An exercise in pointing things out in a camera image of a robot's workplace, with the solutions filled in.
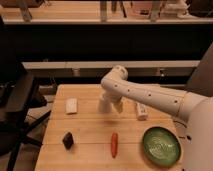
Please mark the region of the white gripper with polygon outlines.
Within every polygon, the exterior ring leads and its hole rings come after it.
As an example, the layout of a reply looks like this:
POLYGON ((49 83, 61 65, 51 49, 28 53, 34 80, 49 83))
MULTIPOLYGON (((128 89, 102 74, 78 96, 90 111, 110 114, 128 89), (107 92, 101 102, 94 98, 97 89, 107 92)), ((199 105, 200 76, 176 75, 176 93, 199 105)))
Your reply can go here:
POLYGON ((113 103, 114 108, 118 113, 121 113, 123 111, 123 103, 121 102, 122 97, 118 96, 116 94, 104 92, 101 95, 101 98, 105 101, 113 103))

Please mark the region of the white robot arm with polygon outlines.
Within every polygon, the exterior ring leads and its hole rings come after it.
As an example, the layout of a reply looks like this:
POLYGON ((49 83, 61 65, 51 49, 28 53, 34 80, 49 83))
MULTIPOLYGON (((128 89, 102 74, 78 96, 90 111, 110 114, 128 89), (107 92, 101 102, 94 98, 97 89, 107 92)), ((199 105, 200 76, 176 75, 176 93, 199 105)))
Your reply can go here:
POLYGON ((213 97, 190 91, 139 84, 127 80, 128 71, 114 66, 101 80, 103 98, 121 111, 126 97, 156 108, 187 123, 181 169, 213 171, 213 97))

